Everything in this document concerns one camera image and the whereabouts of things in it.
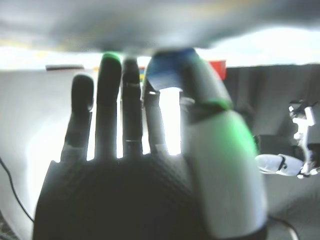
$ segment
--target red object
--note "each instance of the red object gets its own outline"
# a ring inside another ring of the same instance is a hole
[[[216,70],[221,80],[226,78],[226,61],[209,61],[210,65]]]

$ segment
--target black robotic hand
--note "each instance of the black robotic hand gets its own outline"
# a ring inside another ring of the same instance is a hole
[[[188,54],[193,56],[195,53],[191,51]],[[208,148],[200,138],[199,145],[187,143],[190,140],[189,124],[206,123],[213,115],[218,115],[218,125],[231,121],[225,126],[218,126],[218,129],[225,131],[221,137],[221,141],[225,141],[237,131],[233,121],[238,121],[233,120],[237,117],[230,112],[228,104],[205,102],[206,96],[201,96],[199,87],[191,79],[193,61],[183,60],[183,69],[180,69],[188,73],[186,79],[193,82],[176,86],[186,90],[185,99],[192,96],[195,100],[195,104],[189,101],[192,106],[189,104],[186,112],[181,114],[185,119],[182,125],[186,123],[184,127],[181,126],[183,139],[186,139],[182,142],[182,154],[169,156],[166,151],[160,150],[159,146],[163,144],[162,131],[159,129],[161,120],[158,121],[160,124],[152,125],[155,121],[151,119],[161,116],[157,103],[156,77],[159,75],[155,74],[155,65],[159,63],[156,60],[157,56],[154,61],[151,60],[149,72],[147,69],[144,89],[151,145],[151,153],[147,155],[142,155],[141,90],[137,62],[128,59],[121,65],[112,55],[102,58],[97,89],[95,159],[91,161],[86,161],[86,157],[94,85],[87,75],[74,77],[72,113],[61,161],[52,162],[48,169],[36,208],[34,240],[266,239],[263,186],[259,171],[254,168],[254,159],[252,162],[250,159],[242,163],[241,160],[235,162],[233,169],[227,162],[227,158],[233,157],[230,150],[217,149],[216,168],[211,172],[208,167],[200,176],[199,171],[203,168],[193,162],[201,162],[205,157],[199,154],[199,158],[195,159],[194,154],[188,153],[191,150],[196,153],[202,146]],[[182,66],[181,60],[176,61],[175,64]],[[124,157],[117,159],[117,96],[121,78]],[[202,81],[212,80],[215,81],[209,76]],[[202,86],[207,94],[209,91],[206,87],[210,87],[210,84]],[[151,88],[156,94],[149,94]],[[213,88],[217,98],[221,99],[225,93],[219,95],[220,90],[216,86]],[[197,139],[201,128],[205,127],[200,125],[198,130],[193,130],[193,137]],[[247,149],[243,151],[240,142],[235,138],[228,143],[238,159],[251,154]],[[220,146],[213,141],[210,148],[215,145]],[[215,163],[214,156],[209,156],[208,163]],[[209,174],[207,179],[212,175],[212,181],[204,185],[206,178],[203,176],[206,174]]]

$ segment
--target robotic hand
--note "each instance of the robotic hand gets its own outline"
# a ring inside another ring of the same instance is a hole
[[[263,174],[279,174],[283,176],[297,176],[302,179],[317,174],[315,168],[315,150],[308,146],[309,127],[315,124],[312,107],[306,101],[292,101],[289,106],[289,114],[292,122],[298,125],[297,132],[293,135],[296,140],[296,148],[300,150],[300,156],[286,154],[261,154],[255,159]]]

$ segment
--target green fingertip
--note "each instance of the green fingertip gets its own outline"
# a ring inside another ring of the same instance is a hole
[[[113,58],[113,59],[117,60],[119,63],[121,63],[120,56],[116,52],[107,51],[107,52],[103,53],[102,59],[105,59],[105,58]]]

